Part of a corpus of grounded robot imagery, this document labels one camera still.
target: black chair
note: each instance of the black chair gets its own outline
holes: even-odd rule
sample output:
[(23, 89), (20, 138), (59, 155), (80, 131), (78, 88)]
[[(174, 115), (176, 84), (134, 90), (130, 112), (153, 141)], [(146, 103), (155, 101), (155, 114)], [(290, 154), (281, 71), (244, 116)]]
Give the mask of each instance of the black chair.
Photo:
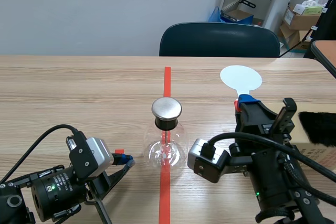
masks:
[(160, 56), (278, 58), (278, 37), (270, 30), (231, 23), (182, 23), (168, 28)]

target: clear glass jar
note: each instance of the clear glass jar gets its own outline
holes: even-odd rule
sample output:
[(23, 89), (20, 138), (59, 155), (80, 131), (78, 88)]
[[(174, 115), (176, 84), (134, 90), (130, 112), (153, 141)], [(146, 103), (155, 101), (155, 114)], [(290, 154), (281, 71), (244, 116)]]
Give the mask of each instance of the clear glass jar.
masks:
[(152, 112), (155, 120), (144, 134), (144, 159), (155, 169), (168, 166), (171, 171), (177, 170), (188, 153), (187, 132), (177, 121), (182, 106), (173, 98), (160, 98), (153, 103)]

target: red tape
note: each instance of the red tape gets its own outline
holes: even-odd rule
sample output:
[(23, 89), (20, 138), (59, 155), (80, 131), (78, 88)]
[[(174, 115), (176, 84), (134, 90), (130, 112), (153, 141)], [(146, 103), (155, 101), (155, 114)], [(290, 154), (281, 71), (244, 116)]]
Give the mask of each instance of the red tape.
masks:
[[(171, 67), (164, 68), (163, 96), (171, 96)], [(170, 131), (162, 131), (161, 143), (170, 143)], [(163, 161), (160, 171), (160, 201), (159, 201), (159, 224), (170, 224), (170, 164), (168, 160)]]

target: silver cap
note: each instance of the silver cap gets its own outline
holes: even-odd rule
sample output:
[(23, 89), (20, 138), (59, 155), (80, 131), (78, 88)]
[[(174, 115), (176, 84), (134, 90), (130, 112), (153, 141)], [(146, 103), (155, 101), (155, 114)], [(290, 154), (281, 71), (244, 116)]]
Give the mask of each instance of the silver cap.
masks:
[(153, 102), (152, 112), (162, 121), (177, 119), (182, 113), (182, 106), (178, 100), (170, 97), (162, 97)]

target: camera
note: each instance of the camera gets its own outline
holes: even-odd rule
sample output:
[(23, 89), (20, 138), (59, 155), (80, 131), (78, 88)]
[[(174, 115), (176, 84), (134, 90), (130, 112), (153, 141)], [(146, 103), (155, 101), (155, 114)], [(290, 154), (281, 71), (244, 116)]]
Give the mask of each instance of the camera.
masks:
[[(25, 205), (21, 193), (23, 187), (31, 188), (31, 196), (42, 222), (52, 219), (53, 222), (63, 223), (77, 214), (81, 210), (80, 204), (84, 202), (96, 207), (103, 223), (112, 223), (102, 200), (134, 165), (133, 157), (111, 154), (104, 140), (97, 137), (86, 138), (72, 126), (61, 126), (70, 128), (73, 132), (72, 136), (66, 138), (70, 150), (70, 167), (58, 165), (5, 182), (15, 170), (12, 168), (0, 184), (0, 224), (35, 223), (33, 213)], [(52, 132), (51, 129), (42, 136)], [(124, 167), (107, 175), (105, 170), (110, 165)]]
[[(292, 98), (276, 114), (247, 94), (235, 101), (236, 130), (209, 141), (197, 139), (188, 153), (188, 167), (206, 180), (217, 183), (224, 174), (243, 173), (249, 177), (259, 203), (256, 222), (266, 218), (285, 217), (277, 223), (333, 223), (317, 207), (318, 197), (336, 205), (336, 199), (309, 185), (298, 161), (334, 179), (329, 170), (300, 154), (290, 144), (291, 120), (297, 107)], [(234, 138), (229, 152), (215, 147), (217, 141)], [(302, 217), (294, 221), (295, 212)]]

